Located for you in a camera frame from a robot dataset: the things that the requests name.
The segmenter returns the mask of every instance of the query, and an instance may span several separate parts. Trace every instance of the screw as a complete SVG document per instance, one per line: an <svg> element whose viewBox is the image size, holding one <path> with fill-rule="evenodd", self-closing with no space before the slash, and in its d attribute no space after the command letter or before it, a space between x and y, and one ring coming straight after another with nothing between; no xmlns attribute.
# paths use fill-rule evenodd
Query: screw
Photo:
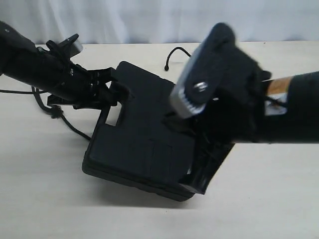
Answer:
<svg viewBox="0 0 319 239"><path fill-rule="evenodd" d="M198 92L203 92L207 89L208 84L206 82L199 82L194 85L194 89L196 89Z"/></svg>

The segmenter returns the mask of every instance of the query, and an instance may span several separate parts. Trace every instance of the white tabletop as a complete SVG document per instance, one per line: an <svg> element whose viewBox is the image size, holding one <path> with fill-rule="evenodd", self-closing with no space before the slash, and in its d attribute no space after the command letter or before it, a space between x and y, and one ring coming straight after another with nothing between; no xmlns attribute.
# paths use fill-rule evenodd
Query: white tabletop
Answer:
<svg viewBox="0 0 319 239"><path fill-rule="evenodd" d="M86 45L74 62L97 69L126 60L176 81L186 55L174 53L163 70L175 46ZM275 78L319 67L319 42L240 46ZM29 90L5 76L0 88ZM64 111L88 134L99 115ZM84 174L88 142L41 112L32 96L0 94L0 132L2 239L319 238L319 145L238 144L206 195L179 203Z"/></svg>

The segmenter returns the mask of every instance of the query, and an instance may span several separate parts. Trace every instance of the black box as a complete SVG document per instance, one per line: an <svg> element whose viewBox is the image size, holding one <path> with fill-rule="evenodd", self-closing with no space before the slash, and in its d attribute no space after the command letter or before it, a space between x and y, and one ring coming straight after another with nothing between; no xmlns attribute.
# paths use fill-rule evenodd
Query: black box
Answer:
<svg viewBox="0 0 319 239"><path fill-rule="evenodd" d="M192 164L194 139L161 122L171 111L174 84L128 62L118 65L116 76L133 97L122 106L116 126L105 123L109 108L101 111L83 172L177 201L191 198L194 193L178 180Z"/></svg>

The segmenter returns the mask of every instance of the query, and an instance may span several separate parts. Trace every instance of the white backdrop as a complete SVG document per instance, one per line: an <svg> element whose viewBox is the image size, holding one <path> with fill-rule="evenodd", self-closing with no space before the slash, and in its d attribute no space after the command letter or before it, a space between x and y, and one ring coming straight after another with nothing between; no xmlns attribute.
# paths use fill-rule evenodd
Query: white backdrop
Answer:
<svg viewBox="0 0 319 239"><path fill-rule="evenodd" d="M200 42L223 21L241 41L319 40L318 0L0 0L0 20L43 43Z"/></svg>

